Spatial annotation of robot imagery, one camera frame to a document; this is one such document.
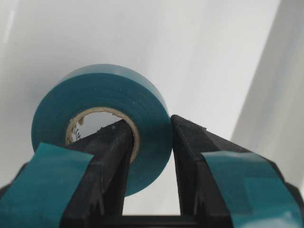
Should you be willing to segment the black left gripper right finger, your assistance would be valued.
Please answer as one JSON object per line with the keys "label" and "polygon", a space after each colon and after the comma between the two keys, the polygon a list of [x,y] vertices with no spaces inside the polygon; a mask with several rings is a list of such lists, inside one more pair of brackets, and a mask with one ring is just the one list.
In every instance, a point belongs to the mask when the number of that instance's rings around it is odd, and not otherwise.
{"label": "black left gripper right finger", "polygon": [[205,228],[301,228],[304,200],[275,162],[171,117],[180,212]]}

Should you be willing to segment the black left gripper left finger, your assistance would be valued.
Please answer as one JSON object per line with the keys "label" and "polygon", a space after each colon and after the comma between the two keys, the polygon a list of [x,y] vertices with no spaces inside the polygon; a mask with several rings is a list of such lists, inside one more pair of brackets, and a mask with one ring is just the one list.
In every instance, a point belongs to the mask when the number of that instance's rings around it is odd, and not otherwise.
{"label": "black left gripper left finger", "polygon": [[0,190],[3,228],[94,228],[121,214],[133,134],[124,120],[66,147],[40,143]]}

